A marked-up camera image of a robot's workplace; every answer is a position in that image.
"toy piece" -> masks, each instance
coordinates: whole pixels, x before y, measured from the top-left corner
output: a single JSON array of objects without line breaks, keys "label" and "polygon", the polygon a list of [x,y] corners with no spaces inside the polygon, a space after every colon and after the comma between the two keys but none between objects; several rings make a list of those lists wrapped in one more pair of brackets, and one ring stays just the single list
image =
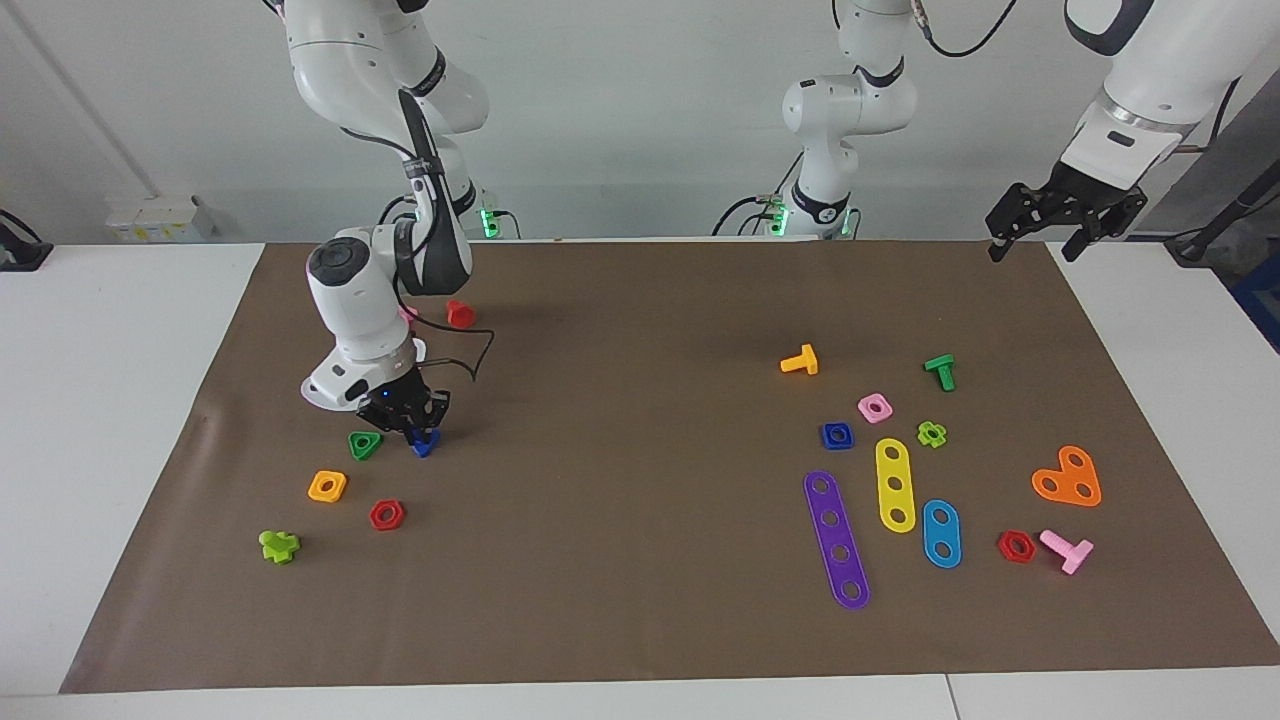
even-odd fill
[{"label": "toy piece", "polygon": [[381,443],[381,433],[358,432],[347,436],[347,447],[351,450],[351,456],[361,462],[369,460],[369,456],[372,455]]},{"label": "toy piece", "polygon": [[915,528],[911,459],[901,441],[887,437],[876,443],[876,478],[881,523],[895,533],[911,532]]},{"label": "toy piece", "polygon": [[920,432],[915,437],[920,441],[920,445],[925,445],[937,450],[947,443],[947,429],[937,423],[931,423],[929,420],[925,420],[920,423],[920,427],[918,429]]},{"label": "toy piece", "polygon": [[262,546],[262,560],[270,560],[276,565],[293,562],[293,553],[302,547],[298,536],[273,530],[262,530],[262,534],[257,536],[257,542]]},{"label": "toy piece", "polygon": [[783,373],[804,370],[810,375],[818,374],[818,356],[813,352],[813,346],[808,342],[800,346],[800,355],[787,357],[781,363]]},{"label": "toy piece", "polygon": [[311,478],[311,487],[307,488],[307,497],[316,502],[338,502],[342,492],[347,489],[347,475],[333,470],[320,470]]},{"label": "toy piece", "polygon": [[369,511],[369,521],[375,530],[394,530],[404,521],[404,506],[398,500],[379,500]]},{"label": "toy piece", "polygon": [[1088,452],[1065,445],[1057,451],[1061,470],[1039,469],[1032,474],[1032,487],[1044,500],[1066,502],[1084,507],[1097,507],[1102,502],[1098,471]]},{"label": "toy piece", "polygon": [[818,533],[822,561],[827,566],[831,596],[847,610],[865,607],[872,600],[872,589],[867,584],[863,561],[858,557],[854,530],[840,500],[836,478],[814,470],[804,478],[804,493],[809,500],[813,529]]},{"label": "toy piece", "polygon": [[849,423],[827,423],[822,427],[822,445],[827,450],[849,450],[854,447],[854,430]]},{"label": "toy piece", "polygon": [[449,322],[449,327],[465,331],[476,324],[476,311],[461,300],[451,300],[444,304],[444,319]]},{"label": "toy piece", "polygon": [[1032,537],[1021,530],[1005,530],[1000,533],[1000,541],[996,543],[1000,548],[1000,553],[1005,556],[1005,560],[1011,562],[1030,562],[1036,557],[1036,543],[1032,542]]},{"label": "toy piece", "polygon": [[956,380],[951,375],[951,366],[956,364],[954,355],[938,355],[933,360],[924,364],[924,369],[929,373],[938,374],[938,382],[942,383],[942,392],[951,392],[956,388]]},{"label": "toy piece", "polygon": [[950,502],[931,500],[924,503],[924,556],[943,570],[960,564],[960,515]]},{"label": "toy piece", "polygon": [[435,450],[436,445],[440,445],[440,428],[431,428],[426,437],[422,437],[422,430],[413,428],[413,442],[411,443],[413,455],[426,457]]},{"label": "toy piece", "polygon": [[893,406],[884,400],[883,395],[873,392],[858,401],[858,411],[863,414],[863,418],[868,423],[874,425],[888,420],[890,415],[893,414]]},{"label": "toy piece", "polygon": [[1092,542],[1080,541],[1080,544],[1071,544],[1053,530],[1042,532],[1041,542],[1048,546],[1048,548],[1053,552],[1062,556],[1062,571],[1068,575],[1074,575],[1075,570],[1079,569],[1082,562],[1084,562],[1084,559],[1093,552]]}]

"purple toy strip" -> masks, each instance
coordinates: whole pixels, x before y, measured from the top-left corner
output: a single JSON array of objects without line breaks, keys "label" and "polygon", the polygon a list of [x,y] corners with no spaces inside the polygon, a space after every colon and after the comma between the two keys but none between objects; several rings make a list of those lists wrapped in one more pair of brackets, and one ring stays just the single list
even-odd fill
[{"label": "purple toy strip", "polygon": [[813,529],[818,533],[818,547],[827,565],[831,594],[841,606],[859,610],[870,601],[872,589],[867,584],[863,561],[858,557],[854,530],[849,527],[836,478],[814,470],[804,478],[804,493],[809,498]]}]

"pink nut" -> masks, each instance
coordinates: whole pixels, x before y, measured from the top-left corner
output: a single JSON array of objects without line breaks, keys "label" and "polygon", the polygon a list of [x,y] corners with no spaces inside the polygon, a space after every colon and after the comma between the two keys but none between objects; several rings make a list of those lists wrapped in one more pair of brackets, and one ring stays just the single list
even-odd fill
[{"label": "pink nut", "polygon": [[893,414],[893,406],[884,400],[884,396],[876,392],[868,395],[867,397],[858,401],[858,411],[867,418],[870,424],[882,423],[888,420],[890,415]]},{"label": "pink nut", "polygon": [[1082,562],[1084,562],[1084,559],[1093,552],[1092,542],[1080,541],[1079,544],[1071,544],[1053,530],[1042,532],[1041,542],[1053,552],[1062,556],[1062,571],[1068,575],[1074,575],[1075,570],[1080,568]]}]

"table surface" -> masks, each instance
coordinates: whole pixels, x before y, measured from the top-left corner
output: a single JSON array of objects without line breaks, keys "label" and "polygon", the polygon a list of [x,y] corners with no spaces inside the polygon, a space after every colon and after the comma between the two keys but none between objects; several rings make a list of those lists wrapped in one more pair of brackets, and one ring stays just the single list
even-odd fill
[{"label": "table surface", "polygon": [[[0,716],[224,717],[269,707],[311,717],[430,708],[466,719],[1189,719],[1230,708],[1270,719],[1280,706],[1280,667],[55,696],[261,247],[68,246],[36,274],[0,275],[12,409],[0,416]],[[1059,263],[1280,635],[1271,557],[1280,357],[1211,273],[1178,268],[1160,246],[1103,243]]]}]

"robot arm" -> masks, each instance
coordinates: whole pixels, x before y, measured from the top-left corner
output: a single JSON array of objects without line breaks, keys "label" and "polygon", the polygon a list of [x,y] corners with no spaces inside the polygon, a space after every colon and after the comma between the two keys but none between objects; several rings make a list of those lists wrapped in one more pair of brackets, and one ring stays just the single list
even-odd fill
[{"label": "robot arm", "polygon": [[426,0],[269,4],[284,19],[307,105],[348,135],[394,149],[417,200],[416,219],[342,231],[308,258],[311,295],[335,342],[302,395],[421,447],[449,393],[422,382],[426,347],[399,315],[399,292],[449,295],[467,282],[471,251],[457,213],[476,193],[457,146],[438,143],[430,128],[479,128],[488,97],[431,41],[420,15]]},{"label": "robot arm", "polygon": [[785,191],[786,232],[831,237],[858,172],[847,137],[901,129],[915,114],[915,85],[902,73],[910,23],[909,0],[847,0],[840,47],[855,63],[852,74],[805,79],[787,91],[783,119],[804,143],[804,163]]},{"label": "robot arm", "polygon": [[1111,73],[1048,182],[1014,184],[987,215],[996,261],[1048,225],[1079,225],[1068,260],[1123,234],[1147,204],[1138,181],[1280,32],[1275,0],[1066,0],[1065,15],[1073,37],[1114,58]]}]

